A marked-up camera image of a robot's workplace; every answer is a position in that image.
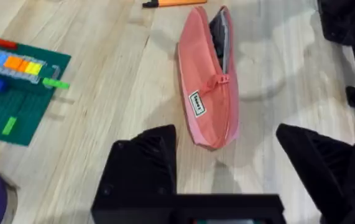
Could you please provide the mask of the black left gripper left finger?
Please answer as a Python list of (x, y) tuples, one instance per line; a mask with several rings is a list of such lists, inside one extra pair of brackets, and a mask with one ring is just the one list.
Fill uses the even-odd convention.
[(177, 193), (177, 132), (172, 124), (113, 143), (91, 216), (95, 223), (165, 224)]

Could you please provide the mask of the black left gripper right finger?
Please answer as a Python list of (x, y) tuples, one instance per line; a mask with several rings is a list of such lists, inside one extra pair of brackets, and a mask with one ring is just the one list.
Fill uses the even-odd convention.
[(355, 224), (355, 144), (280, 124), (276, 137), (325, 224)]

